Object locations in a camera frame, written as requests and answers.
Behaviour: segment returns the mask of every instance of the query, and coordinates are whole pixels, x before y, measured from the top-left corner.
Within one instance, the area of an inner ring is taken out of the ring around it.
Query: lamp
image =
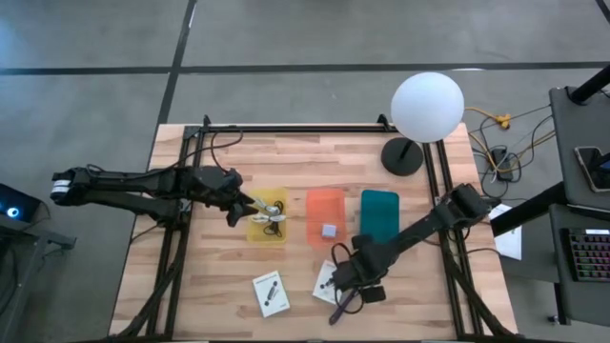
[[[415,142],[436,142],[456,129],[464,114],[464,95],[458,84],[441,73],[423,72],[406,79],[392,98],[390,115],[404,136],[389,140],[381,163],[389,172],[416,172],[423,153]]]

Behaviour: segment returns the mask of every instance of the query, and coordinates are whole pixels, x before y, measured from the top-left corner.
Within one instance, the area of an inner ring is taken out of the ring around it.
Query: black lamp base
[[[381,151],[381,164],[394,175],[410,175],[423,164],[423,152],[417,143],[408,138],[393,138]]]

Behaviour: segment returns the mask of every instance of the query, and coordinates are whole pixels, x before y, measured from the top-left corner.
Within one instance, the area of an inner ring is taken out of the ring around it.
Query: wooden table
[[[159,128],[151,168],[170,165],[178,156],[184,125]],[[174,339],[448,339],[455,337],[440,249],[424,243],[405,252],[383,279],[387,300],[367,304],[356,315],[344,315],[333,327],[331,304],[312,297],[321,263],[329,250],[307,244],[305,199],[313,188],[345,191],[347,229],[358,232],[360,194],[385,190],[400,196],[400,226],[408,227],[432,208],[425,168],[408,177],[383,169],[379,155],[394,133],[247,133],[233,147],[217,150],[225,168],[236,168],[244,178],[242,191],[285,187],[288,190],[286,244],[260,246],[246,241],[247,220],[229,228],[224,212],[195,205],[182,278]],[[219,134],[216,145],[229,143],[237,134]],[[209,146],[210,135],[206,139]],[[466,126],[445,140],[454,183],[479,188]],[[444,190],[436,149],[432,148],[439,187]],[[202,164],[213,163],[206,153]],[[139,217],[133,234],[153,222]],[[127,263],[112,318],[111,333],[120,332],[142,307],[153,290],[161,229],[135,241]],[[491,228],[479,224],[466,241],[468,250],[494,247]],[[517,331],[498,257],[492,252],[470,254],[475,286],[502,324]],[[291,308],[263,319],[254,298],[252,280],[279,271]],[[460,294],[468,322],[465,296]],[[158,330],[165,323],[162,304]]]

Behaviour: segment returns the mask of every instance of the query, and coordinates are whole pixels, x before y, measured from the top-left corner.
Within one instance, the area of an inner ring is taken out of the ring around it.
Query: yellow container
[[[281,201],[284,209],[282,210],[282,214],[286,215],[288,210],[287,201],[288,201],[288,192],[285,188],[276,188],[276,189],[258,189],[248,191],[248,195],[251,198],[260,198],[262,199],[267,206],[275,206],[275,201]],[[262,213],[269,215],[268,212],[264,211],[264,209],[260,209],[257,205],[252,205],[258,208]],[[249,219],[248,231],[246,232],[246,237],[248,242],[251,243],[285,243],[286,242],[286,220],[279,222],[279,234],[268,234],[269,231],[266,228],[271,225],[271,223],[258,224]]]

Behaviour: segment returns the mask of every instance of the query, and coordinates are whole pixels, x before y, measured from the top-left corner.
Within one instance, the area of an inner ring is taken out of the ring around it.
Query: rgb keyboard
[[[610,231],[562,229],[575,281],[610,282]]]

